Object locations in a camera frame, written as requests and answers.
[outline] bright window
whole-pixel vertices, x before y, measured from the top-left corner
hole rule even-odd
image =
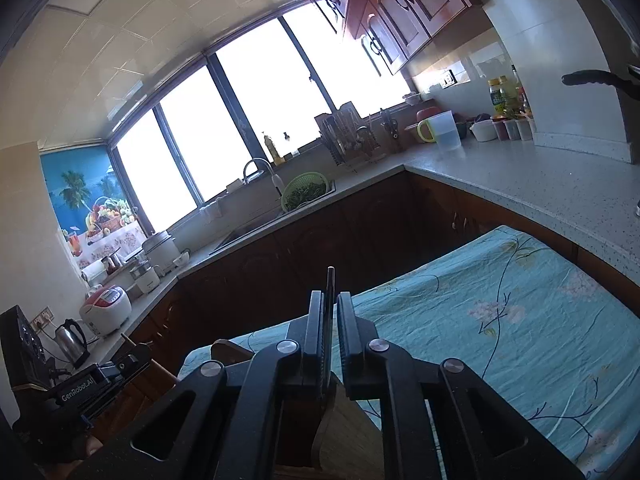
[[[335,34],[315,6],[291,10],[284,18],[336,107],[352,101],[360,116],[366,117],[401,103],[410,92],[401,73],[392,76],[383,66],[379,75],[361,42]]]
[[[317,9],[314,12],[324,20]],[[329,107],[318,86],[309,81],[309,70],[278,20],[254,28],[217,54],[270,160],[265,134],[280,156],[320,136],[314,117],[330,113]]]
[[[204,200],[242,178],[242,168],[251,155],[206,66],[169,92],[160,104]],[[254,165],[247,171],[255,171]]]
[[[161,231],[196,207],[152,110],[117,144],[133,189],[154,230]]]

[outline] kitchen faucet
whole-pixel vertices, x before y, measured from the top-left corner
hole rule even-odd
[[[258,157],[252,158],[248,163],[246,163],[244,165],[244,170],[242,170],[242,182],[244,184],[248,184],[248,182],[246,180],[246,168],[252,162],[258,162],[258,161],[263,162],[264,165],[267,167],[267,169],[269,170],[269,173],[271,173],[271,181],[273,182],[273,187],[276,189],[278,194],[280,196],[282,196],[282,190],[284,189],[284,183],[282,182],[282,179],[273,172],[273,168],[271,167],[271,164],[269,164],[269,161],[265,160],[264,158],[258,158]]]

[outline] yellow handle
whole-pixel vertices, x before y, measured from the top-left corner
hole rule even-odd
[[[422,134],[422,128],[426,128],[426,131],[424,134]],[[418,123],[418,136],[424,141],[424,142],[435,142],[436,139],[433,138],[433,136],[431,135],[431,131],[429,129],[429,124],[427,123],[427,119],[423,119]]]

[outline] green colander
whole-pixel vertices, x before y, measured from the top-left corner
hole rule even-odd
[[[293,211],[301,205],[324,195],[327,191],[329,191],[329,181],[322,173],[310,171],[309,173],[299,174],[284,189],[280,200],[282,210],[287,213]]]

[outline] metal screw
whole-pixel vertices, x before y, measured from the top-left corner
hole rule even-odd
[[[205,377],[215,377],[222,371],[222,365],[218,361],[207,361],[200,366],[200,373]]]
[[[290,339],[285,339],[284,341],[280,341],[276,348],[281,354],[293,354],[293,352],[298,349],[298,343]]]
[[[369,348],[374,352],[384,352],[389,350],[389,342],[384,339],[372,339],[369,341]]]
[[[465,369],[465,364],[460,359],[449,358],[442,364],[444,369],[447,372],[451,372],[452,374],[459,374],[462,370]]]

